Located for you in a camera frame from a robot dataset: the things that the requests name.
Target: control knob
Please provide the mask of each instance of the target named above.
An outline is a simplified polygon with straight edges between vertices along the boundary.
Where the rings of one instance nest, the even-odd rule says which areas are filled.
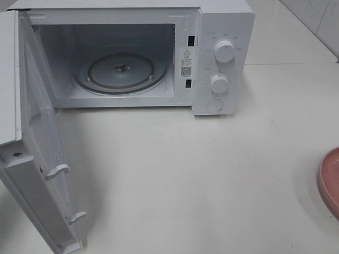
[[[235,44],[229,40],[224,39],[214,46],[214,54],[218,62],[230,62],[235,56]]]
[[[227,77],[222,74],[214,75],[210,79],[210,87],[212,92],[215,94],[222,94],[227,92],[229,88]]]

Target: turntable plate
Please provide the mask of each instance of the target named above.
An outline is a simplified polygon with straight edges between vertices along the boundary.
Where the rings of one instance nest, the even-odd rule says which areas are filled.
[[[168,69],[160,55],[130,44],[82,52],[74,66],[78,84],[103,94],[134,93],[155,86]]]

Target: sticker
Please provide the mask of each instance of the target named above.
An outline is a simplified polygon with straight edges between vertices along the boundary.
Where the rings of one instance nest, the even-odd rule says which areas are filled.
[[[180,48],[180,77],[192,78],[194,75],[196,50],[194,47]]]

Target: pink bowl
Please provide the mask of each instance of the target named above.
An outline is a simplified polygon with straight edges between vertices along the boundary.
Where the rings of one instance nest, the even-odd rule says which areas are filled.
[[[323,158],[318,184],[324,202],[339,219],[339,147],[328,152]]]

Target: microwave door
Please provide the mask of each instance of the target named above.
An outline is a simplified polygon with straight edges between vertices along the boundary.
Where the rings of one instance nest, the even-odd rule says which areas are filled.
[[[57,254],[81,248],[69,167],[25,13],[0,13],[0,178]]]

